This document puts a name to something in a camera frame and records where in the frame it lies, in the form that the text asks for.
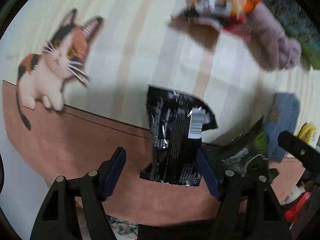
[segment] cat paw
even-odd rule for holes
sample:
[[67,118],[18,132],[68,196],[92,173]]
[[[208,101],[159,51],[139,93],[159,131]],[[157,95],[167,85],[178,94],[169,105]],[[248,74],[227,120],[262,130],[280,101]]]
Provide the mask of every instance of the cat paw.
[[31,109],[35,109],[36,100],[33,97],[24,98],[21,101],[22,105]]
[[52,107],[52,103],[51,103],[50,99],[45,95],[42,96],[42,103],[43,103],[45,108],[51,108]]
[[64,108],[64,100],[62,95],[55,95],[50,98],[54,110],[62,111]]

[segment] clutter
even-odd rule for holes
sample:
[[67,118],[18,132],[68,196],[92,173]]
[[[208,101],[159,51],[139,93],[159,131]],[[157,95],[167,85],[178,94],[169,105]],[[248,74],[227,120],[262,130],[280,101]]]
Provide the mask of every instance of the clutter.
[[251,28],[246,23],[246,15],[260,1],[262,0],[189,0],[187,7],[178,15],[171,16],[171,20],[211,25],[218,31],[225,30],[248,41]]
[[248,15],[248,24],[252,28],[252,35],[267,53],[272,70],[292,68],[300,62],[299,42],[285,35],[280,22],[263,3],[259,3]]
[[109,217],[109,224],[115,235],[119,234],[127,239],[137,239],[138,224],[115,217]]
[[153,161],[140,178],[199,186],[194,159],[201,147],[201,131],[218,128],[212,110],[191,95],[156,87],[149,87],[147,110]]
[[285,200],[281,203],[281,205],[287,205],[295,201],[297,198],[301,196],[305,192],[304,185],[298,187],[294,186],[290,194],[285,198]]
[[265,123],[264,131],[268,142],[268,158],[271,161],[281,162],[286,151],[279,147],[278,136],[287,130],[294,132],[299,117],[300,104],[294,94],[276,93]]
[[290,223],[294,223],[299,215],[299,211],[302,206],[309,200],[311,197],[311,192],[304,192],[299,200],[287,211],[284,212],[286,220]]

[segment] red object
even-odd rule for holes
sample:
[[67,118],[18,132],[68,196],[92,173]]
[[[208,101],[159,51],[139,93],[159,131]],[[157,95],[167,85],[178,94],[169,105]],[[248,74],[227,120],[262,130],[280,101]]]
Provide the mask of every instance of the red object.
[[298,213],[303,206],[303,204],[311,197],[311,192],[303,193],[299,201],[289,210],[287,210],[284,215],[288,222],[293,223],[297,219]]

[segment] blue cloth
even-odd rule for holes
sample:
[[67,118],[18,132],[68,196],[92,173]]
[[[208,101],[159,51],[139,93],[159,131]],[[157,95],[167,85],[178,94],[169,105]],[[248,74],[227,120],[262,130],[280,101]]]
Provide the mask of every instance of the blue cloth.
[[294,94],[277,93],[275,95],[275,101],[264,123],[269,160],[282,161],[286,151],[279,147],[278,136],[285,130],[294,133],[299,112],[300,104]]

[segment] cat whiskers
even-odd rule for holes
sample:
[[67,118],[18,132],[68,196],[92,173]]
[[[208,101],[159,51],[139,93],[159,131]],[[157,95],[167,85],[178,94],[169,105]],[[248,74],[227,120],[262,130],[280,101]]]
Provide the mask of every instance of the cat whiskers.
[[51,51],[49,51],[49,50],[43,49],[42,51],[43,51],[43,52],[48,52],[48,53],[50,53],[52,56],[54,55],[53,52],[51,52]]
[[51,49],[49,46],[44,46],[46,49],[49,49],[52,53],[54,53],[53,49]]
[[47,40],[47,42],[49,43],[51,49],[52,49],[52,50],[55,50],[55,48],[54,48],[53,44],[51,43],[51,41],[48,41],[48,40]]
[[87,82],[85,82],[85,81],[84,81],[76,72],[74,72],[73,70],[81,73],[85,78],[89,79],[89,77],[88,77],[88,75],[87,75],[86,73],[84,73],[83,71],[81,71],[80,69],[78,69],[77,67],[75,67],[75,66],[73,66],[73,65],[71,65],[71,64],[68,65],[68,70],[69,70],[83,85],[87,86]]

